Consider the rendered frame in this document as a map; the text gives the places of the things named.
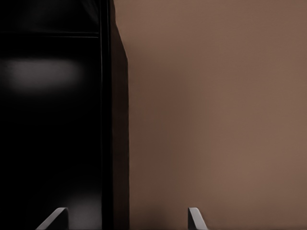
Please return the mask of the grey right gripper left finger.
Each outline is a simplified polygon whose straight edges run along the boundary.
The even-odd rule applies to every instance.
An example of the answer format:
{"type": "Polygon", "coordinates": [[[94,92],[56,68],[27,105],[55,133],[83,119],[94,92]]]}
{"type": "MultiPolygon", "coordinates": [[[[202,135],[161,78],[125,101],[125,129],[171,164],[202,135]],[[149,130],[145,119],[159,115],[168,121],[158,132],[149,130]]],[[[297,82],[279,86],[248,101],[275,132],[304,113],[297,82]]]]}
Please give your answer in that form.
{"type": "Polygon", "coordinates": [[[35,230],[68,230],[69,214],[67,207],[55,209],[35,230]]]}

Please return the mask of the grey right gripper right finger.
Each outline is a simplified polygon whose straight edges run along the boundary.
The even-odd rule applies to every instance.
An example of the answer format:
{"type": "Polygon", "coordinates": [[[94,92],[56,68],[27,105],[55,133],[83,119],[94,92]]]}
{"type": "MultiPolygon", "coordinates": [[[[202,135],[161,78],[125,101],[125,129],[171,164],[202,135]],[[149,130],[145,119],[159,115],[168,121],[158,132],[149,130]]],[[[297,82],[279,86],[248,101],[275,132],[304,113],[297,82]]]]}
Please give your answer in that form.
{"type": "Polygon", "coordinates": [[[188,208],[188,230],[209,230],[197,207],[188,208]]]}

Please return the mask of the glossy black box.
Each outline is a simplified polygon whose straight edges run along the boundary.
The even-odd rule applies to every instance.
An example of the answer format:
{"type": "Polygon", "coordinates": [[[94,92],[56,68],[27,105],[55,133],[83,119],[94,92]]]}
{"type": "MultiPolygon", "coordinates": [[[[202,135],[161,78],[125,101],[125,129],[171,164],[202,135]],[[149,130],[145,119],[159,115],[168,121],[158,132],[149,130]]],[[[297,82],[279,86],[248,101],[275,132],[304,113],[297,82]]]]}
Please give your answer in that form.
{"type": "Polygon", "coordinates": [[[0,0],[0,230],[128,230],[128,113],[114,0],[0,0]]]}

